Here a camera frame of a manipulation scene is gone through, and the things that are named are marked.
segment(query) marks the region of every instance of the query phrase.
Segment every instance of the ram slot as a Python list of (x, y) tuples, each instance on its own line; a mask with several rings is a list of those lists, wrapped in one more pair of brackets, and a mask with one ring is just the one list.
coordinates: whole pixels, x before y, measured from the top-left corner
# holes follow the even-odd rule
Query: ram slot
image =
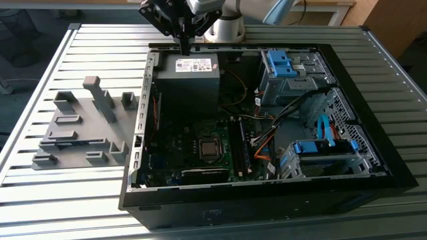
[(234, 170), (238, 177), (243, 177), (252, 172), (251, 156), (244, 129), (244, 123), (240, 119), (228, 121), (230, 147)]

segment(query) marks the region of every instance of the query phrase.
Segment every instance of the sticker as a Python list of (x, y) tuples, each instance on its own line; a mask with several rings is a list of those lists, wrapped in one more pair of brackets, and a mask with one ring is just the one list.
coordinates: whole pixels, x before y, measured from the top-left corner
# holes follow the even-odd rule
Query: sticker
[(262, 106), (262, 99), (259, 97), (255, 98), (255, 105)]
[(292, 65), (292, 67), (295, 70), (304, 70), (306, 69), (303, 64)]
[(274, 166), (271, 163), (268, 163), (267, 168), (268, 168), (270, 172), (271, 172), (272, 174), (275, 174), (276, 168), (275, 168), (275, 166)]
[(211, 58), (178, 59), (175, 71), (178, 73), (212, 72)]

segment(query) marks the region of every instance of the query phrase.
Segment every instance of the motherboard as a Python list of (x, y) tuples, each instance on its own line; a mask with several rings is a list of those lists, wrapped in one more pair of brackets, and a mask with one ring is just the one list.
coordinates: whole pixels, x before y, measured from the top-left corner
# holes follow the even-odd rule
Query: motherboard
[(263, 163), (252, 160), (252, 119), (220, 117), (164, 121), (152, 136), (144, 178), (151, 187), (263, 179)]

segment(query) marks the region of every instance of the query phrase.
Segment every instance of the power supply label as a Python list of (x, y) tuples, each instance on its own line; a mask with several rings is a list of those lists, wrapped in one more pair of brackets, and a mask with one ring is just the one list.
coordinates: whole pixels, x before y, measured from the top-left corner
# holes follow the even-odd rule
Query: power supply label
[(212, 72), (212, 64), (210, 58), (188, 58), (178, 59), (175, 64), (178, 73), (186, 72)]

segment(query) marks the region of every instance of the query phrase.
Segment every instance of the metal profile rail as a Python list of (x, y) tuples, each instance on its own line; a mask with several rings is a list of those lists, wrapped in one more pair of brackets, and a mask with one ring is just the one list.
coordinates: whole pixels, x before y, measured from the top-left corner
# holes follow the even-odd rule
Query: metal profile rail
[(112, 97), (123, 92), (139, 95), (148, 43), (171, 42), (150, 25), (84, 24), (66, 34), (0, 155), (0, 237), (426, 238), (427, 98), (373, 33), (359, 27), (250, 25), (246, 41), (333, 45), (419, 187), (345, 215), (150, 232), (118, 209), (123, 167), (31, 169), (56, 92), (86, 96), (83, 79), (98, 75)]

